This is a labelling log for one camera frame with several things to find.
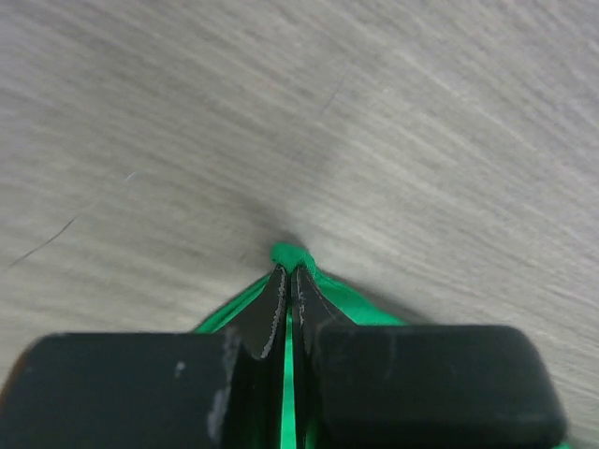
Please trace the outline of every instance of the floor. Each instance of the floor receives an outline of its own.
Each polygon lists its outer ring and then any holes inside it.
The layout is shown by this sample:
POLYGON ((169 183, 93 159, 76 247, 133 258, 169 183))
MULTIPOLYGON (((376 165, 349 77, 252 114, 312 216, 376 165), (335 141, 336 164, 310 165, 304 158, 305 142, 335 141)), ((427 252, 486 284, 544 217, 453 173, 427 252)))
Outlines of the floor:
POLYGON ((538 345, 599 442, 596 2, 3 0, 0 377, 320 267, 538 345))

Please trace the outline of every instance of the white scuff mark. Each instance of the white scuff mark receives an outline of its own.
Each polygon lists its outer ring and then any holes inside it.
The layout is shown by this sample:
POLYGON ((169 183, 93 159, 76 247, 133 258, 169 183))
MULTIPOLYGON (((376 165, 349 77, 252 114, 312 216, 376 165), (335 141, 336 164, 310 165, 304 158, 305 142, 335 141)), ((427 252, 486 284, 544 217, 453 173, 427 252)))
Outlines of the white scuff mark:
POLYGON ((262 350, 262 354, 260 355, 260 358, 264 358, 269 354, 270 348, 272 348, 272 344, 274 343, 274 336, 277 333, 277 326, 279 325, 279 320, 281 319, 281 312, 283 310, 283 302, 284 302, 284 298, 285 298, 285 285, 286 285, 285 281, 286 281, 285 274, 282 273, 281 283, 279 284, 278 297, 277 297, 277 300, 278 300, 277 309, 276 309, 276 311, 274 311, 274 318, 272 319, 272 329, 270 330, 269 339, 266 342, 266 344, 264 345, 264 349, 262 350))
POLYGON ((222 437, 221 430, 226 414, 226 404, 231 393, 231 382, 233 380, 238 348, 239 339, 236 338, 235 331, 230 327, 226 328, 225 342, 223 343, 223 368, 225 369, 226 387, 221 388, 214 394, 212 409, 209 411, 207 418, 208 436, 216 444, 220 443, 222 437))
POLYGON ((185 369, 185 366, 185 362, 177 362, 177 365, 175 365, 175 379, 179 379, 181 377, 181 373, 185 369))
MULTIPOLYGON (((325 310, 327 311, 327 313, 330 315, 331 319, 333 321, 339 321, 339 313, 337 311, 331 311, 331 309, 329 309, 329 300, 326 299, 322 292, 320 291, 320 289, 318 288, 318 285, 316 285, 314 278, 312 277, 312 275, 308 274, 306 276, 306 278, 308 279, 308 283, 312 286, 314 293, 316 294, 316 297, 320 300, 320 303, 322 304, 322 307, 325 308, 325 310)), ((300 290, 300 276, 298 274, 298 290, 300 290)))
POLYGON ((303 326, 303 315, 306 311, 306 297, 301 289, 300 271, 296 271, 296 282, 298 285, 298 303, 299 303, 299 325, 303 326))
POLYGON ((458 380, 458 370, 456 369, 455 365, 453 365, 451 363, 448 364, 448 366, 449 366, 449 370, 451 371, 451 378, 454 381, 457 381, 458 380))

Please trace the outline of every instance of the black plastic part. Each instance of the black plastic part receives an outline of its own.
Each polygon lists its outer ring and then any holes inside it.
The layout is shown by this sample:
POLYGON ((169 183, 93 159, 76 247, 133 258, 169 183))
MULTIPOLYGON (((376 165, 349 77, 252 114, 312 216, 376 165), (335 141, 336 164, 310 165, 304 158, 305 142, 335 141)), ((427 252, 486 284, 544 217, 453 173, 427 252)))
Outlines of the black plastic part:
POLYGON ((251 447, 255 369, 232 331, 52 335, 8 378, 0 447, 251 447))
POLYGON ((219 332, 235 329, 256 360, 252 390, 246 397, 246 422, 255 430, 256 447, 279 448, 285 362, 287 274, 277 266, 262 293, 219 332))
POLYGON ((329 325, 356 324, 323 296, 305 266, 291 274, 291 304, 296 444, 303 449, 308 426, 318 408, 317 391, 311 387, 316 379, 310 363, 316 332, 329 325))
POLYGON ((543 448, 566 431, 539 353, 507 326, 328 326, 314 366, 328 448, 543 448))

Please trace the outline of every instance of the green fabric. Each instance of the green fabric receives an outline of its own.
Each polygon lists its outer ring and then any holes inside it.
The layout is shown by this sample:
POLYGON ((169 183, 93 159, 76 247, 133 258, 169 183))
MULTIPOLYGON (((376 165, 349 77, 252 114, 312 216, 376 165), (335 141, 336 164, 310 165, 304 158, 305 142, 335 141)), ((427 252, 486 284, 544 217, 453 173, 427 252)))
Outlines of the green fabric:
MULTIPOLYGON (((403 326, 399 318, 377 309, 371 302, 354 289, 336 281, 318 269, 314 258, 306 250, 288 243, 277 243, 272 248, 270 258, 275 264, 291 273, 298 265, 305 265, 313 275, 322 294, 351 320, 363 326, 395 325, 403 326)), ((267 275, 234 297, 225 306, 208 317, 196 329, 195 333, 210 333, 228 323, 235 315, 251 303, 264 289, 269 280, 267 275)), ((293 337, 291 332, 291 310, 287 311, 285 333, 285 378, 283 390, 283 409, 281 419, 281 449, 296 449, 295 403, 293 386, 293 337)), ((313 435, 308 435, 306 449, 313 449, 313 435)), ((564 443, 555 449, 569 449, 564 443)))

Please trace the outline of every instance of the gray carpet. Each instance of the gray carpet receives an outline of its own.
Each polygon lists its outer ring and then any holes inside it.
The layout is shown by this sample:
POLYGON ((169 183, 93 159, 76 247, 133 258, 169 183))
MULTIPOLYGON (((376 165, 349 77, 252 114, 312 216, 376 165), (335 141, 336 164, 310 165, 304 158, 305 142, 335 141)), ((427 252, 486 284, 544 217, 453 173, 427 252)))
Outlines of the gray carpet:
POLYGON ((0 374, 39 335, 184 330, 279 239, 443 323, 508 323, 599 442, 599 6, 3 0, 0 374))

